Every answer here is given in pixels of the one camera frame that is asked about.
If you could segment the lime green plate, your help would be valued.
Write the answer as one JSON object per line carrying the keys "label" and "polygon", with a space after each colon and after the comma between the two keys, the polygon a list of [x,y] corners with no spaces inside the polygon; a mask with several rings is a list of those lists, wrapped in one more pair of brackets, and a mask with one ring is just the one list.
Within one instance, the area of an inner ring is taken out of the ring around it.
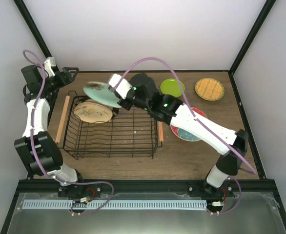
{"label": "lime green plate", "polygon": [[160,90],[163,94],[178,98],[184,93],[185,86],[179,80],[168,78],[160,84]]}

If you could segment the light teal flower plate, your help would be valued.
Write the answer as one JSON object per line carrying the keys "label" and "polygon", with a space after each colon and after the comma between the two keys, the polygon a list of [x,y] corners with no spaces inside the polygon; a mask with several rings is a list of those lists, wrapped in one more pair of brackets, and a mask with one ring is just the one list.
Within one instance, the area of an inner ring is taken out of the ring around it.
{"label": "light teal flower plate", "polygon": [[91,81],[83,87],[84,93],[91,99],[110,107],[121,108],[119,98],[109,90],[109,85],[104,82]]}

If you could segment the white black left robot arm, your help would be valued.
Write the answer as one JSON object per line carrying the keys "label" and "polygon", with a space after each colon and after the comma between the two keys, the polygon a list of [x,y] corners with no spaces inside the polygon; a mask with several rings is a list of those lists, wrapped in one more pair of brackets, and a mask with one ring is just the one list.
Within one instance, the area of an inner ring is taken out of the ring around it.
{"label": "white black left robot arm", "polygon": [[38,175],[56,180],[76,197],[86,193],[86,184],[81,174],[67,166],[48,132],[51,106],[55,104],[58,90],[72,83],[79,69],[64,67],[55,71],[54,76],[43,79],[38,65],[21,69],[26,85],[23,88],[24,103],[27,107],[27,123],[22,138],[16,139],[14,147],[30,176]]}

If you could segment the yellow woven pattern plate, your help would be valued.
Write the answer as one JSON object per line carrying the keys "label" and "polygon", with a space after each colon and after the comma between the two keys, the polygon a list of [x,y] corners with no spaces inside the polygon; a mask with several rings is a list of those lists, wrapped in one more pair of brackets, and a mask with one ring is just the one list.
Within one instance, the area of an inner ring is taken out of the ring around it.
{"label": "yellow woven pattern plate", "polygon": [[207,101],[220,100],[225,94],[224,86],[216,79],[202,78],[195,84],[196,94]]}

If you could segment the red and teal plate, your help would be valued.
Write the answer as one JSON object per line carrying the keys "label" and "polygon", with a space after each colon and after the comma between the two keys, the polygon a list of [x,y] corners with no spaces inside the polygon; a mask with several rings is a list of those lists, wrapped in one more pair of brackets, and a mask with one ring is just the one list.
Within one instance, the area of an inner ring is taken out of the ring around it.
{"label": "red and teal plate", "polygon": [[[197,114],[199,114],[205,118],[208,118],[207,115],[203,111],[201,111],[195,107],[191,107],[191,109],[193,110],[193,112],[195,112],[195,113],[197,113]],[[200,138],[196,137],[195,135],[191,134],[190,132],[188,132],[184,129],[181,129],[179,127],[176,127],[174,125],[170,125],[170,129],[173,132],[173,134],[181,140],[189,141],[189,142],[197,142],[197,141],[201,140]]]}

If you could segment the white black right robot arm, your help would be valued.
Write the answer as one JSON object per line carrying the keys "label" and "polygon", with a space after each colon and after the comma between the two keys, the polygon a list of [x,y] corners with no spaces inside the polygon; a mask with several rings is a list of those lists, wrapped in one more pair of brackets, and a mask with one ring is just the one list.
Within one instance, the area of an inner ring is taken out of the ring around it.
{"label": "white black right robot arm", "polygon": [[215,196],[229,176],[237,175],[245,160],[248,133],[242,129],[235,132],[197,114],[180,99],[160,94],[154,80],[142,73],[130,81],[117,79],[113,85],[120,96],[118,104],[125,109],[135,106],[147,111],[155,120],[183,129],[204,141],[219,154],[215,165],[208,172],[203,191]]}

